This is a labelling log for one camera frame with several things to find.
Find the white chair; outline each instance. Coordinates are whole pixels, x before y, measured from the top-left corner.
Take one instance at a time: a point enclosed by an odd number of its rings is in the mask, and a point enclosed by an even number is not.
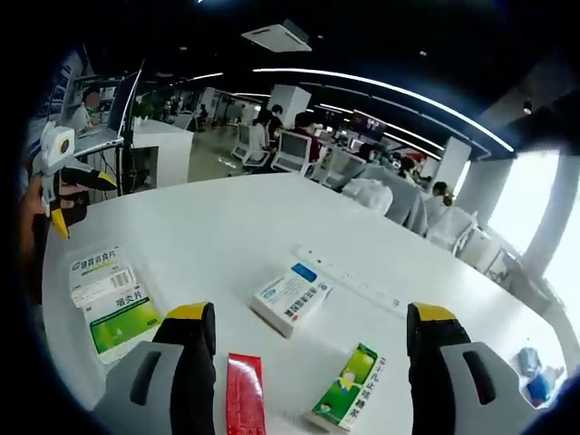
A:
[[[173,122],[173,126],[178,129],[187,130],[191,120],[193,120],[193,113],[190,111],[183,111],[178,115],[175,122]]]
[[[282,131],[278,143],[278,152],[272,160],[272,169],[299,172],[305,177],[308,169],[314,165],[309,161],[312,138]]]
[[[454,256],[465,246],[477,220],[461,208],[449,207],[440,220],[427,230],[425,238]]]
[[[251,127],[239,125],[237,145],[232,150],[232,156],[242,160],[242,165],[251,168],[260,168],[268,162],[270,151],[260,150],[252,143]]]
[[[383,216],[392,204],[392,190],[377,179],[353,179],[343,188],[343,195]]]
[[[356,157],[350,152],[345,150],[339,150],[334,148],[332,150],[333,155],[330,160],[330,168],[325,172],[323,177],[320,179],[320,184],[326,186],[327,188],[334,188],[334,186],[343,177],[351,172],[355,172],[366,164],[364,159]]]

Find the ceiling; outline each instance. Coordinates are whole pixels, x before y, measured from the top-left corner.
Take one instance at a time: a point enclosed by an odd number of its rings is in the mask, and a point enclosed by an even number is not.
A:
[[[358,109],[441,145],[450,134],[458,132],[498,157],[507,152],[494,140],[408,95],[341,78],[255,73],[252,69],[294,67],[362,76],[416,92],[476,120],[542,55],[555,49],[565,57],[573,52],[558,32],[558,15],[529,0],[144,3],[108,3],[103,16],[109,23],[114,16],[123,25],[108,25],[105,35],[101,29],[87,39],[87,52],[97,73],[115,75],[135,70],[146,59],[145,76],[155,78],[159,85],[218,72],[224,75],[180,87],[214,86],[229,92],[270,93],[277,83],[298,84],[313,94],[312,104]],[[240,36],[284,19],[292,20],[309,35],[311,53],[271,53]],[[156,73],[172,76],[159,79]],[[456,133],[369,96],[424,113]],[[510,132],[509,138],[519,143],[516,133]]]

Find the white table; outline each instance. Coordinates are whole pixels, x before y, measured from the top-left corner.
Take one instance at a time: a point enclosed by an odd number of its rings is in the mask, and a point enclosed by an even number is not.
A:
[[[245,176],[156,189],[90,206],[71,228],[52,230],[43,270],[44,321],[51,354],[72,394],[91,409],[108,368],[93,355],[67,269],[73,253],[122,243],[161,310],[209,300],[216,306],[214,421],[225,433],[227,354],[262,357],[270,433],[308,433],[298,417],[315,404],[363,342],[383,353],[387,371],[357,423],[357,433],[411,433],[406,323],[337,286],[291,340],[247,305],[299,245],[322,249],[367,283],[406,300],[444,305],[473,341],[511,361],[534,345],[545,365],[564,365],[552,327],[451,254],[348,198],[295,174]]]
[[[135,127],[134,148],[157,148],[157,188],[188,182],[193,133],[161,121],[147,120]]]

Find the computer monitor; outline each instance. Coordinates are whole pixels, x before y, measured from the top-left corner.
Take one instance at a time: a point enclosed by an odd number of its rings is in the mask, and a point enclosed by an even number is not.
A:
[[[137,88],[137,80],[139,79],[140,74],[141,71],[139,70],[128,75],[117,88],[117,94],[112,103],[111,111],[109,112],[109,121],[107,122],[107,127],[113,131],[121,132],[123,118],[127,112],[129,104],[132,102],[131,95],[133,95]]]

